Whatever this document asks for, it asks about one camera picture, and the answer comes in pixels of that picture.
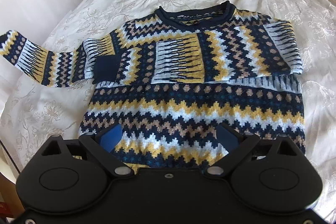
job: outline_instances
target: bed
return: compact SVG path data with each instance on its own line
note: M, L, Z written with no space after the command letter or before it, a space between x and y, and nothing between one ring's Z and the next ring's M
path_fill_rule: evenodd
M206 8L224 1L83 0L59 22L42 46L58 52L72 51L83 39L108 34L125 21L148 15L160 5L174 12ZM315 211L333 223L336 221L336 0L229 1L238 9L290 20L294 26L304 64L304 73L298 78L305 107L306 156L324 183ZM8 66L8 70L6 67L6 73L11 73L10 70L17 75L14 67ZM0 84L1 92L11 90L0 119L0 138L19 169L52 134L61 134L64 139L78 137L79 124L94 89L92 80L60 89L39 85L21 75L13 86Z

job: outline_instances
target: knit sweater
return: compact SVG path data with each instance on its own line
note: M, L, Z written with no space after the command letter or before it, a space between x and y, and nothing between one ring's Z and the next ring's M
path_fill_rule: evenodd
M51 52L9 31L0 55L46 86L94 78L79 133L123 128L112 154L131 167L212 165L227 152L226 122L304 151L302 62L290 22L220 5L177 13L162 7L73 52Z

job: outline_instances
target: yellow zigzag stripe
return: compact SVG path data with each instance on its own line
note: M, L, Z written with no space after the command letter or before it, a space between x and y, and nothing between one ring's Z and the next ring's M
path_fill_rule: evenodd
M257 75L270 76L271 73L267 71L269 66L263 63L265 58L260 56L262 51L258 49L259 44L254 42L255 37L251 36L252 31L245 26L240 26L240 28L243 31L244 36L247 38L248 43L250 44L250 49L254 52L253 57L257 60L256 65L259 67Z
M251 11L246 11L246 10L238 10L235 9L233 13L233 17L239 16L241 18L248 18L248 17L257 17L258 13L257 12L251 12Z
M127 162L125 162L125 164L128 167L132 168L135 174L138 172L138 169L141 168L141 167L143 167L143 168L149 168L148 165L144 165L144 164L129 164Z
M140 50L141 49L139 47L134 47L131 49L130 67L127 71L126 79L122 81L123 85L129 85L137 79L137 72L139 71L139 68L137 68L137 66L140 64L139 59L141 57L138 52Z
M146 19L146 20L135 20L135 25L145 25L148 23L155 23L157 21L157 19L152 16L150 19Z
M175 33L175 34L171 34L171 33L164 33L161 35L153 35L150 37L146 37L144 39L141 40L135 40L133 39L132 41L128 41L127 37L124 36L123 32L121 29L118 29L115 31L118 35L117 37L119 38L120 42L120 48L130 48L130 47L134 47L134 46L138 46L138 45L143 45L146 43L152 43L152 42L157 42L159 40L168 40L168 39L175 39L175 38L179 38L183 35L181 35L180 33Z
M4 45L2 48L0 48L0 55L8 55L9 50L11 49L11 46L14 44L14 41L16 40L16 36L18 33L16 31L13 31L11 33L11 36L3 43Z
M273 122L281 119L282 122L287 122L288 120L290 120L292 123L299 122L303 124L303 117L300 112L297 112L295 115L293 115L290 111L287 111L286 114L283 115L281 111L278 110L274 114L270 108L263 112L261 108L257 107L256 110L253 111L250 106L246 106L245 109L241 109L238 104L234 107L231 107L229 103L225 103L223 107L220 107L218 102L215 102L212 106L208 106L208 104L203 104L201 107L198 107L195 102L192 103L191 106L187 106L185 101L181 101L181 103L176 104L175 100L170 99L169 102L165 102L164 100L162 100L159 104L157 104L155 100L146 102L145 98L142 98L140 101L133 100L132 102L126 100L125 102L118 101L116 103L112 101L109 104L107 104L106 102L104 102L103 104L100 104L99 102L91 102L89 104L89 109L94 112L106 109L111 109L113 111L122 109L124 113L132 111L133 109L153 109L155 111L165 112L169 108L176 112L180 112L181 110L183 110L187 114L193 113L197 116L210 116L213 112L217 112L219 116L223 116L226 113L228 113L230 116L239 114L241 117L245 117L248 115L250 119L256 119L257 117L260 117L260 119L262 120L268 120L271 118Z
M185 162L190 162L192 159L195 159L196 164L200 165L204 160L209 162L209 165L213 165L216 161L220 160L224 157L224 154L217 153L216 156L211 156L211 151L203 150L201 155L199 155L199 150L196 148L179 148L173 146L169 150L163 145L160 145L158 148L154 148L153 143L149 143L145 148L142 146L142 141L138 139L137 141L132 140L129 145L126 145L125 140L121 140L116 146L115 151L118 152L119 150L123 149L125 152L129 150L134 150L136 154L140 152L145 155L147 152L152 154L152 157L157 157L160 153L162 154L164 159L167 159L169 156L173 156L174 159L178 159L180 156L183 156Z
M211 43L210 47L213 48L211 53L214 54L212 60L216 62L215 69L219 71L219 75L215 76L215 81L221 81L228 76L228 69L225 68L225 62L221 59L220 42L217 40L214 32L206 31L204 33L209 36L207 40Z

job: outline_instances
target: screw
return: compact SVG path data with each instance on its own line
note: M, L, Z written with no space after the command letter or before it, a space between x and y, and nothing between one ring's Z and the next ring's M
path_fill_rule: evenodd
M171 179L173 177L174 177L174 175L171 174L171 173L165 174L165 178Z
M32 219L27 219L27 220L25 221L25 224L36 224L36 223L35 223L35 221L32 220Z
M210 175L216 175L216 176L219 176L221 174L224 173L224 170L222 167L219 167L219 166L210 166L208 169L207 169L207 172L210 174Z
M117 175L125 176L125 175L128 175L129 173L131 173L131 169L130 169L130 167L127 167L127 166L119 166L119 167L115 168L114 172Z

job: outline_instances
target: white zigzag stripe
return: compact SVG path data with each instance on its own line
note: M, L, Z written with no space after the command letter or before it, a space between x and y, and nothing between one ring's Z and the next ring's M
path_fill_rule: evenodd
M236 73L234 72L234 68L230 67L230 64L232 63L232 60L228 59L228 55L229 53L226 51L227 46L224 45L223 42L225 42L225 44L227 44L226 40L223 40L221 38L219 38L220 35L222 35L222 33L218 32L218 31L211 31L214 35L215 35L215 39L217 40L217 44L220 47L219 50L219 54L220 54L220 59L224 62L224 66L223 69L228 70L228 75L226 77L223 77L222 81L225 81L227 79L230 79L231 77L233 77Z
M165 151L174 149L177 153L181 153L182 150L187 150L188 153L193 154L196 152L196 155L194 155L195 157L202 157L204 154L209 154L211 158L215 158L218 154L228 154L226 149L221 144L218 144L216 148L213 148L210 141L206 142L203 147L200 146L198 141L195 141L193 146L190 146L187 141L184 141L183 144L180 145L177 138L174 138L171 142L167 142L165 136L162 136L160 140L156 140L154 133L152 133L148 138L145 138L142 132L139 134L139 137L136 137L134 133L132 133L131 137L128 137L127 133L124 132L121 141L126 143L126 147L130 146L132 142L135 142L137 145L139 145L139 149L142 151L151 145L153 150L164 147Z
M156 23L162 23L161 19L159 19L156 15L151 18L148 22L145 23L140 23L140 21L134 20L135 21L135 27L136 28L144 28L144 27L149 27L150 25L155 25Z
M134 65L134 62L136 62L134 56L137 54L138 50L139 50L138 47L134 47L134 48L127 50L127 53L128 53L127 57L129 57L130 60L126 62L128 65L125 66L125 71L123 72L123 75L125 75L125 79L120 80L121 85L124 85L130 80L130 77L131 77L130 68Z
M124 115L126 115L127 113L132 113L132 115L135 115L138 112L140 113L140 115L145 115L147 112L150 112L152 117L161 115L163 119L167 118L168 115L171 115L172 119L174 120L182 117L185 122L188 122L190 119L194 119L196 123L203 120L206 122L206 124L210 124L210 122L213 120L216 120L218 123L227 120L229 124L233 124L234 121L238 121L240 123L240 126L244 126L248 122L250 123L252 128L255 128L256 125L259 124L263 130L265 130L267 126L271 126L273 130L277 129L278 126L281 126L283 131L285 131L288 127L291 128L292 131L296 131L297 128L301 130L304 130L305 128L305 125L303 123L293 123L290 119L287 119L286 121L283 121L282 119L273 121L271 117L269 117L268 119L264 120L260 116L252 118L250 115L247 114L242 116L238 112L235 112L234 115L230 115L228 112L226 112L224 115L220 116L217 111L213 111L211 114L203 112L201 115L197 115L194 111L186 113L185 110L182 108L179 111L176 111L172 107L169 107L168 109L160 108L159 110L155 110L153 107L134 108L126 106L122 106L119 109L112 109L111 107L109 107L104 110L97 110L93 108L92 110L88 111L88 115L94 114L95 117L97 117L98 114L104 115L106 113L109 113L109 115L112 115L113 113L116 113L117 115L120 115L121 113L123 113Z
M235 27L239 31L238 36L241 37L241 43L245 44L244 50L248 52L246 55L247 58L251 59L249 66L252 67L252 71L258 76L267 76L266 74L261 74L259 71L261 67L258 65L258 58L254 57L256 50L253 50L251 42L248 40L248 37L245 35L245 32L241 27Z

